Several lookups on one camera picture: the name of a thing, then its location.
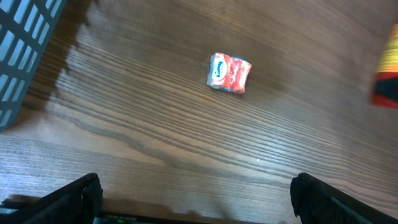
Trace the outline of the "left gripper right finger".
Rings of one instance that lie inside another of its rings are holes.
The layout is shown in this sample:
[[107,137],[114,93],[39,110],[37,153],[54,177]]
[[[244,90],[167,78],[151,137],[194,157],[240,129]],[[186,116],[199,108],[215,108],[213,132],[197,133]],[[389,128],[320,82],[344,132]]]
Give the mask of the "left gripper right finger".
[[397,224],[397,219],[302,172],[290,184],[294,215],[302,224]]

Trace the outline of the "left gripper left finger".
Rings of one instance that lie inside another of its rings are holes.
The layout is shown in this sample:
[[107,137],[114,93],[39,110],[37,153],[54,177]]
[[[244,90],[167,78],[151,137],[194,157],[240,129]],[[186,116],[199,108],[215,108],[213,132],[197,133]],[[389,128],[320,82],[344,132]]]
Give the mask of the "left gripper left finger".
[[102,205],[100,179],[96,173],[89,173],[38,201],[1,217],[1,223],[93,223]]

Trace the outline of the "red sauce bottle green cap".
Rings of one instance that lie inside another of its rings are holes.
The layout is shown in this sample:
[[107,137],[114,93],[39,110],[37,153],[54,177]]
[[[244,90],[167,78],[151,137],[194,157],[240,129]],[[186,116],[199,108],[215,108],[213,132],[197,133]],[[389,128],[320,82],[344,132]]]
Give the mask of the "red sauce bottle green cap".
[[397,108],[397,21],[377,68],[371,101],[375,105]]

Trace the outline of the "red white snack packet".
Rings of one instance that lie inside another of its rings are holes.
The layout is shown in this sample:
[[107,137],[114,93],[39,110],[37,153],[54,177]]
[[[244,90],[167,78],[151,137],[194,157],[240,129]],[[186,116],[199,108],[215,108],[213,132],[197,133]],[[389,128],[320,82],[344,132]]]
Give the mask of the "red white snack packet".
[[210,58],[207,85],[232,93],[243,94],[252,65],[237,57],[215,53]]

